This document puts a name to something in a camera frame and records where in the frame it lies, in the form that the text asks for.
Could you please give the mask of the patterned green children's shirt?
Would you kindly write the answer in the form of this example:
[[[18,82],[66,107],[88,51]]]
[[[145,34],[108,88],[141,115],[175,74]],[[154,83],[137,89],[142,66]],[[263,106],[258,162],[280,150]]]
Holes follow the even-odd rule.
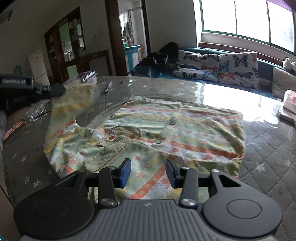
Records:
[[[169,99],[133,96],[110,118],[82,127],[76,116],[93,101],[92,84],[69,85],[51,100],[44,153],[56,174],[97,173],[129,158],[132,171],[117,195],[128,199],[179,199],[166,176],[166,160],[199,173],[221,170],[238,177],[245,155],[242,114]]]

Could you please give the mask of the white refrigerator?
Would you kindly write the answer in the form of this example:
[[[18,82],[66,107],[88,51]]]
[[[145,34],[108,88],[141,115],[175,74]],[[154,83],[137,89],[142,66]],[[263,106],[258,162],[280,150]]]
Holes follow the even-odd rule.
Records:
[[[50,85],[41,51],[28,56],[34,80],[41,85]]]

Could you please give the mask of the clear plastic food container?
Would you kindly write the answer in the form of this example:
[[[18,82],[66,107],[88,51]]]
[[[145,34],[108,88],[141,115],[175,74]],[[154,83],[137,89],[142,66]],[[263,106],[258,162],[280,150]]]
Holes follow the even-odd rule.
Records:
[[[63,86],[73,84],[93,84],[97,83],[97,73],[94,70],[79,73],[63,83]]]

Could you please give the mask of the dark wooden display cabinet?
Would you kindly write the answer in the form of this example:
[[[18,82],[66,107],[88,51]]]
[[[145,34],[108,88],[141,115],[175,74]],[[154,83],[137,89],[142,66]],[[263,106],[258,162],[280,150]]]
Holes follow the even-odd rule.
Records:
[[[51,84],[62,84],[90,70],[99,76],[112,75],[109,50],[94,53],[86,50],[80,8],[74,9],[53,25],[44,38],[52,71],[49,76]]]

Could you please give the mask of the black marker pen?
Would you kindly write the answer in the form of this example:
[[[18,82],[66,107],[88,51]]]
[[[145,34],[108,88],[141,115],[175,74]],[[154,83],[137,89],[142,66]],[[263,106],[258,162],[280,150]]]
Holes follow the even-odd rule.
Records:
[[[112,81],[109,82],[109,83],[107,84],[107,87],[106,87],[106,89],[104,90],[104,93],[108,93],[109,90],[111,89],[111,87],[112,87]]]

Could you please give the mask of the round glass turntable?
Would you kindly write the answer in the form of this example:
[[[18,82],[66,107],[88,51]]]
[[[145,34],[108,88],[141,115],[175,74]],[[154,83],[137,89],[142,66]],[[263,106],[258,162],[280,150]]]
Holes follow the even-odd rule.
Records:
[[[97,128],[107,122],[124,104],[142,98],[142,96],[131,96],[125,98],[123,101],[113,104],[103,112],[95,116],[90,123],[86,125],[86,128]]]

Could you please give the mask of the grey quilted star tablecloth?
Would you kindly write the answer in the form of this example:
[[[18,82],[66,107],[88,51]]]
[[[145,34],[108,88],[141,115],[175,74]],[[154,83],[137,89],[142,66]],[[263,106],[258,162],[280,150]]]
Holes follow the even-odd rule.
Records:
[[[108,93],[107,84],[112,81]],[[283,211],[278,240],[295,240],[295,127],[277,116],[280,102],[267,96],[197,81],[100,77],[92,105],[78,118],[82,126],[132,95],[172,97],[243,114],[245,157],[239,178],[273,198]],[[56,180],[43,153],[49,115],[27,122],[4,144],[3,171],[12,205]]]

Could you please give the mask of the blue white cabinet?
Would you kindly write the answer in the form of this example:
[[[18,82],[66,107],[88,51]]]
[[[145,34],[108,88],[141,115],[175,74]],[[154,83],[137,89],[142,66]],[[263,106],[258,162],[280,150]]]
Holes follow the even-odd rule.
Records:
[[[130,72],[140,62],[141,45],[124,47],[127,72]]]

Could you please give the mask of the tissue pack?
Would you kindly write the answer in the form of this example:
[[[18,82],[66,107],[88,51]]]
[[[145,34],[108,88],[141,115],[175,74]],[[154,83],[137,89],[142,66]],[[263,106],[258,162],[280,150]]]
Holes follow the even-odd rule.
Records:
[[[292,90],[287,90],[284,94],[283,104],[278,110],[279,118],[289,121],[295,125],[296,120],[296,96]]]

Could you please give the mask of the black bag on sofa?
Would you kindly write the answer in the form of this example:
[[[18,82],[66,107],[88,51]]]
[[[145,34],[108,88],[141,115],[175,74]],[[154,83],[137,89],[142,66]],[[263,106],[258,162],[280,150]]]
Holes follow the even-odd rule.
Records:
[[[158,78],[175,65],[179,55],[179,46],[175,42],[169,42],[158,52],[148,54],[131,71],[132,76]]]

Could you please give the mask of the grey cushion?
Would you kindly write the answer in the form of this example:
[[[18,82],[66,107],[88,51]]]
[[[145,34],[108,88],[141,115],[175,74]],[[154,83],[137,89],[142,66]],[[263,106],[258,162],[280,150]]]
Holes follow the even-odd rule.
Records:
[[[287,90],[296,91],[296,77],[280,68],[273,67],[273,82],[271,93],[274,97],[283,99]]]

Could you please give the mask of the left butterfly pillow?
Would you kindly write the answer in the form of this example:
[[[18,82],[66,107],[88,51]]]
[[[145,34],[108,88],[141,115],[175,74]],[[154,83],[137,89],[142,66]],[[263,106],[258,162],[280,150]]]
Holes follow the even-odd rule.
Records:
[[[219,56],[180,50],[173,77],[218,82]]]

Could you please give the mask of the right butterfly pillow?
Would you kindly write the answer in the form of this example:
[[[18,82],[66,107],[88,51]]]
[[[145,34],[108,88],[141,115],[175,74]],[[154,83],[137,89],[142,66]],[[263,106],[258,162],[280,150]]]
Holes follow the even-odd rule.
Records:
[[[257,53],[219,55],[218,80],[220,83],[259,89]]]

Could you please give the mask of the blue sofa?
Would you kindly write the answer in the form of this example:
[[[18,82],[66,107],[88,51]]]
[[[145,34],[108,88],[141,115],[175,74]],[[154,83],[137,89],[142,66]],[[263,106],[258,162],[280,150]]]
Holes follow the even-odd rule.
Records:
[[[131,74],[224,85],[279,99],[287,90],[295,90],[294,71],[259,59],[256,52],[165,46],[142,59]]]

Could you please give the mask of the white plush toy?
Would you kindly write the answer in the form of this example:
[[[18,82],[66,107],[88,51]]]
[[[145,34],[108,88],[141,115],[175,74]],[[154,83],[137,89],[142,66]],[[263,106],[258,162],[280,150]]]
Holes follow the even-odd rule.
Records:
[[[291,61],[288,57],[283,59],[282,66],[288,71],[296,72],[296,62]]]

